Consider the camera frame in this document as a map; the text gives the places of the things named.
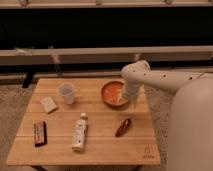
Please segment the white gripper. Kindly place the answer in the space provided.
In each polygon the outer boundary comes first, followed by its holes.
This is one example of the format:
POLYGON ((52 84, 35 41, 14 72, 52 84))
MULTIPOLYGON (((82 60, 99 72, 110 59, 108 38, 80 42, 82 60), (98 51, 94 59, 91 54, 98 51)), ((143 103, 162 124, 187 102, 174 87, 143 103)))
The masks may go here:
POLYGON ((127 99, 128 101, 135 102, 139 97, 141 86, 142 86, 141 83, 130 82, 125 80, 123 88, 122 88, 121 96, 127 99))

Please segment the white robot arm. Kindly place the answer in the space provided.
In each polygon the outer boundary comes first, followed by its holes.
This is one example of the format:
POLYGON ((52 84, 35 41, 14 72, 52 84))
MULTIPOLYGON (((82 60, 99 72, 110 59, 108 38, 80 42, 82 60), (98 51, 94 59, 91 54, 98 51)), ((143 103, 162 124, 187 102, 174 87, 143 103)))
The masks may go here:
POLYGON ((142 84, 174 93, 166 171, 213 171, 213 74, 152 70, 147 61, 121 70, 122 97, 135 102, 142 84))

